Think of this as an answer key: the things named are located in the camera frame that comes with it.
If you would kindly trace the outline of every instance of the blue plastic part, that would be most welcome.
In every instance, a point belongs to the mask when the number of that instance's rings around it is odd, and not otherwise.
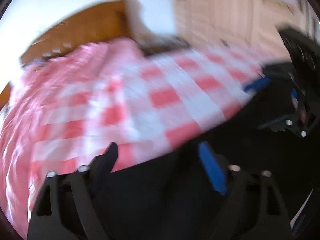
[[[294,88],[291,91],[291,95],[294,98],[294,100],[296,101],[296,103],[298,103],[298,93],[296,92],[296,90]]]
[[[221,195],[227,193],[227,179],[223,170],[220,168],[211,150],[206,143],[200,143],[198,147],[199,158],[204,166],[204,169],[210,179],[213,189],[218,191]]]
[[[247,85],[244,87],[244,92],[247,92],[251,89],[254,89],[254,90],[260,90],[260,89],[263,89],[265,88],[266,86],[269,85],[270,83],[270,79],[269,78],[266,78],[266,77],[263,77],[263,78],[259,78],[257,79],[256,81],[254,81],[253,83]]]

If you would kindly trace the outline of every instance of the screw head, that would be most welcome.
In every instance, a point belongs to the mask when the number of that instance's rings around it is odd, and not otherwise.
[[[79,172],[85,172],[89,170],[89,166],[88,165],[81,165],[78,167],[78,171]]]
[[[57,176],[58,174],[55,172],[55,171],[49,171],[48,173],[47,173],[47,177],[48,178],[53,178],[53,177],[55,177],[55,176]]]
[[[241,168],[238,165],[229,165],[228,168],[231,171],[236,171],[236,172],[241,171]]]
[[[287,120],[287,121],[285,121],[285,123],[286,123],[288,126],[291,126],[291,125],[292,125],[292,121],[291,121],[291,120]]]
[[[261,174],[262,174],[262,176],[265,176],[265,177],[271,177],[272,176],[272,173],[270,171],[262,171]]]

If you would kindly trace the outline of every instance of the wooden headboard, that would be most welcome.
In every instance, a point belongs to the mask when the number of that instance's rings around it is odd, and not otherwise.
[[[104,2],[56,24],[32,41],[21,56],[23,65],[34,60],[64,56],[88,42],[132,37],[126,14],[127,0]]]

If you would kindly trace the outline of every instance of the bed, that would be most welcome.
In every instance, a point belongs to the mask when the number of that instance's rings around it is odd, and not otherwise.
[[[207,46],[145,58],[127,0],[83,10],[21,56],[0,135],[0,206],[23,237],[49,171],[73,172],[119,145],[113,171],[148,161],[230,119],[252,98],[244,84],[274,56]]]

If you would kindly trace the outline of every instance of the gingham bedspread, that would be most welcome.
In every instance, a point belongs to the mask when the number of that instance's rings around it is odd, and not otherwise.
[[[25,238],[48,171],[73,172],[119,145],[114,171],[166,154],[230,119],[271,55],[207,47],[144,59],[131,40],[87,44],[27,67],[0,135],[0,205]]]

